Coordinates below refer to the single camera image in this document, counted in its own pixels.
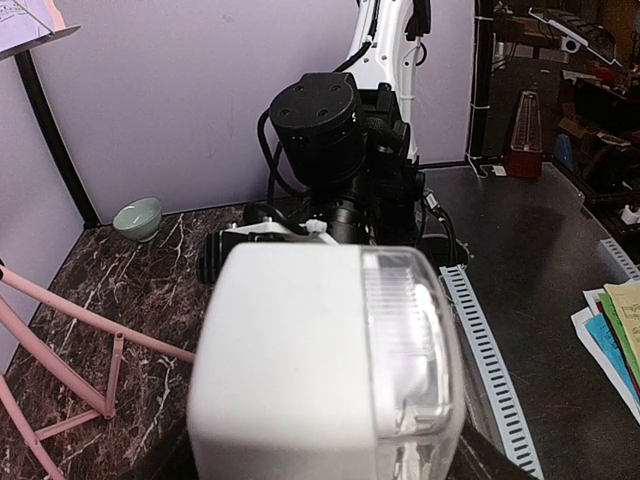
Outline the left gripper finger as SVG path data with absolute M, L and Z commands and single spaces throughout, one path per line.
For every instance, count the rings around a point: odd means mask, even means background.
M 534 476 L 502 454 L 471 422 L 465 422 L 452 460 L 456 480 L 525 480 Z

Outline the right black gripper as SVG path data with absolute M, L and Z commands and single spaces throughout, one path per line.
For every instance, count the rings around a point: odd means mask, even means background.
M 339 243 L 414 247 L 434 265 L 466 265 L 470 260 L 451 216 L 426 187 L 424 172 L 414 166 L 389 178 L 365 170 L 311 195 L 300 217 L 325 222 Z

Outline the white metronome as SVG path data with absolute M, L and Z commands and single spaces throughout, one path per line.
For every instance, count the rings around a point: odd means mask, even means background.
M 200 478 L 443 479 L 464 419 L 453 315 L 420 251 L 231 251 L 190 381 Z

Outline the sheet music page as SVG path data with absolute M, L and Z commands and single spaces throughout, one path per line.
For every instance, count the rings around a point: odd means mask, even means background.
M 1 51 L 53 33 L 54 18 L 43 0 L 1 0 Z

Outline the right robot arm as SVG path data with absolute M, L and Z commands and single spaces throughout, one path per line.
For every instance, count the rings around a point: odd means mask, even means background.
M 247 207 L 247 215 L 269 218 L 288 235 L 420 250 L 434 218 L 447 250 L 433 262 L 460 263 L 453 221 L 426 186 L 411 126 L 431 26 L 427 1 L 359 3 L 348 57 L 331 71 L 302 75 L 257 121 L 267 191 L 303 199 L 305 218 L 291 219 L 272 199 Z

